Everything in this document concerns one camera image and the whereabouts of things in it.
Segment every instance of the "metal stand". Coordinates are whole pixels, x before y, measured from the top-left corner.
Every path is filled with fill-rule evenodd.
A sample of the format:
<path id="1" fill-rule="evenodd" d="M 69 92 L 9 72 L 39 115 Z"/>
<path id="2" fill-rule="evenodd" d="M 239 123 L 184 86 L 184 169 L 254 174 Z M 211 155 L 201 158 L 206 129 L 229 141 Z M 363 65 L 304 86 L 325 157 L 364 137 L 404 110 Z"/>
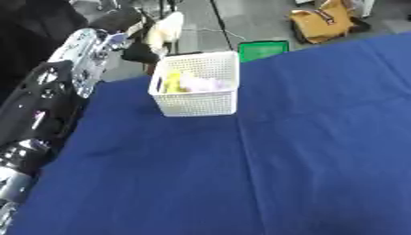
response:
<path id="1" fill-rule="evenodd" d="M 223 18 L 221 18 L 220 12 L 218 11 L 218 7 L 216 4 L 215 0 L 210 0 L 211 6 L 213 7 L 214 14 L 216 14 L 217 20 L 218 20 L 218 25 L 221 28 L 221 31 L 223 31 L 224 37 L 226 38 L 228 47 L 230 50 L 234 50 L 233 45 L 231 44 L 231 41 L 229 40 L 228 33 L 226 32 L 226 23 L 224 23 Z"/>

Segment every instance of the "yellow object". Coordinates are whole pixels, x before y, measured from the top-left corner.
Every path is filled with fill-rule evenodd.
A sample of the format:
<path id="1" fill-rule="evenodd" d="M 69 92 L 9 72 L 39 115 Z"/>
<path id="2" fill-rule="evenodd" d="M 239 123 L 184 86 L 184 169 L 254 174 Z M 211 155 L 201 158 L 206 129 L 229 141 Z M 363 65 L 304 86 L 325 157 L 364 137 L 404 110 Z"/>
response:
<path id="1" fill-rule="evenodd" d="M 182 73 L 178 70 L 170 71 L 167 74 L 167 79 L 164 82 L 164 91 L 166 94 L 187 92 L 180 87 L 181 77 Z"/>
<path id="2" fill-rule="evenodd" d="M 353 24 L 341 0 L 327 0 L 319 9 L 332 16 L 335 22 L 328 24 L 314 11 L 295 10 L 290 15 L 309 42 L 320 43 L 348 34 Z"/>

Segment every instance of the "tripod leg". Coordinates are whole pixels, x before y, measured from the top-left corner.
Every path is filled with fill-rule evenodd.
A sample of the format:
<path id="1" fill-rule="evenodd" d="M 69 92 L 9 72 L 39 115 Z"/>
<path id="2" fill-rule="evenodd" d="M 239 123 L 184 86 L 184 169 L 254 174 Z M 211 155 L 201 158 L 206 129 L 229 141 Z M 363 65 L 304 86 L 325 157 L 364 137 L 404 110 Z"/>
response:
<path id="1" fill-rule="evenodd" d="M 226 32 L 226 24 L 224 23 L 224 20 L 221 18 L 221 15 L 218 11 L 216 1 L 210 0 L 210 3 L 211 3 L 211 6 L 213 7 L 214 13 L 216 14 L 218 25 L 220 26 L 221 30 L 223 31 L 224 37 L 226 38 L 229 49 L 234 50 L 233 45 L 231 44 L 231 41 L 229 40 L 228 33 Z"/>
<path id="2" fill-rule="evenodd" d="M 160 19 L 164 19 L 164 0 L 159 0 Z"/>

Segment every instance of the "brown paper bag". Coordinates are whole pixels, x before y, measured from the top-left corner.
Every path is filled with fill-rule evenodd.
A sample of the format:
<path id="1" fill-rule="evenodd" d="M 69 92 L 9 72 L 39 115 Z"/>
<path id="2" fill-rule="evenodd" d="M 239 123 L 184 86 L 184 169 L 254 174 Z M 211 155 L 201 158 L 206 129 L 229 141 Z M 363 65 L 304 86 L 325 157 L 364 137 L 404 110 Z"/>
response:
<path id="1" fill-rule="evenodd" d="M 318 14 L 315 11 L 295 10 L 290 15 L 291 20 L 309 42 L 320 43 L 348 34 L 353 24 L 350 21 L 347 8 L 341 0 L 328 0 L 319 10 L 323 14 Z M 332 20 L 327 21 L 321 15 L 330 16 Z"/>

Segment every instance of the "cable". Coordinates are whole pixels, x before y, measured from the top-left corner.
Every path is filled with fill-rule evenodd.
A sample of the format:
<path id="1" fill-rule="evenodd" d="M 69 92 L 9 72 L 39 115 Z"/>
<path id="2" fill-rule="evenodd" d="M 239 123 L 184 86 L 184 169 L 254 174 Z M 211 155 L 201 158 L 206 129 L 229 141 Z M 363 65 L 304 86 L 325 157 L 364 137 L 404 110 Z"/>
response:
<path id="1" fill-rule="evenodd" d="M 199 28 L 199 29 L 184 28 L 183 31 L 208 31 L 208 32 L 216 32 L 216 33 L 221 33 L 221 32 L 223 32 L 223 30 L 220 30 L 220 29 L 210 29 L 210 28 Z M 244 38 L 244 37 L 242 37 L 242 36 L 240 36 L 240 35 L 238 35 L 238 34 L 235 34 L 235 33 L 230 32 L 230 31 L 228 31 L 228 30 L 226 30 L 226 32 L 227 32 L 229 35 L 233 36 L 233 37 L 239 38 L 239 39 L 241 39 L 241 40 L 243 40 L 243 41 L 247 41 L 246 38 Z"/>

